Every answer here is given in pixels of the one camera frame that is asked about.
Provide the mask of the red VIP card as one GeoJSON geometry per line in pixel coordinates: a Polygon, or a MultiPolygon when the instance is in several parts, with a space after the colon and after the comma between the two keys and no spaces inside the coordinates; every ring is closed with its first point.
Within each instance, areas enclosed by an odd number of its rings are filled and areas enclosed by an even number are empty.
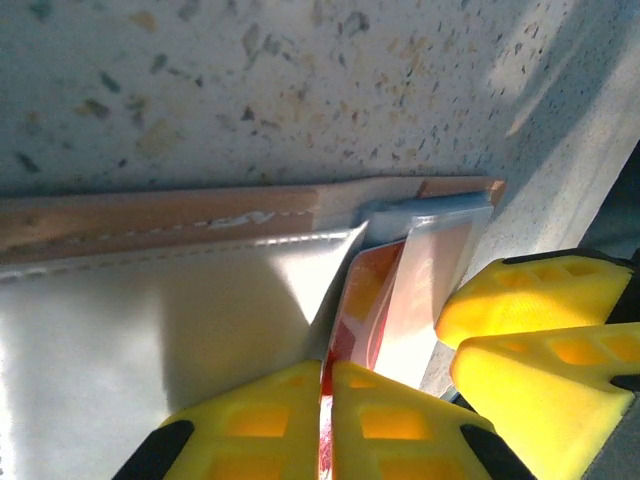
{"type": "Polygon", "coordinates": [[[350,361],[419,388],[436,348],[435,323],[468,268],[479,228],[420,218],[399,240],[361,251],[349,267],[322,379],[319,480],[331,479],[332,366],[350,361]]]}

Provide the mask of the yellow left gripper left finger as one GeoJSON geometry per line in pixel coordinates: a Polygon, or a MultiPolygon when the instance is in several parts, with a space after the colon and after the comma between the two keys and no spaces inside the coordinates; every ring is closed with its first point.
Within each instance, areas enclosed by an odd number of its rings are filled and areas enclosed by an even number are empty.
{"type": "Polygon", "coordinates": [[[175,413],[113,480],[318,480],[321,369],[305,361],[175,413]]]}

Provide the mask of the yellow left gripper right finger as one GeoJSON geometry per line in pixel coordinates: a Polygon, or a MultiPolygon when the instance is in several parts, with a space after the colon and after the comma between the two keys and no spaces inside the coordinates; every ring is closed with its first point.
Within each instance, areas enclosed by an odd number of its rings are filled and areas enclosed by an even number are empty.
{"type": "Polygon", "coordinates": [[[526,480],[476,412],[347,361],[332,383],[332,480],[526,480]]]}

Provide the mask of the tan leather card holder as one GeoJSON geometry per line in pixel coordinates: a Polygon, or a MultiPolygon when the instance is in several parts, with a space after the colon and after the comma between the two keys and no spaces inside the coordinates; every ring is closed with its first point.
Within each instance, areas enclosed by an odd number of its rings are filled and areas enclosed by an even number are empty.
{"type": "Polygon", "coordinates": [[[347,274],[491,177],[0,201],[0,480],[113,480],[175,413],[318,360],[347,274]]]}

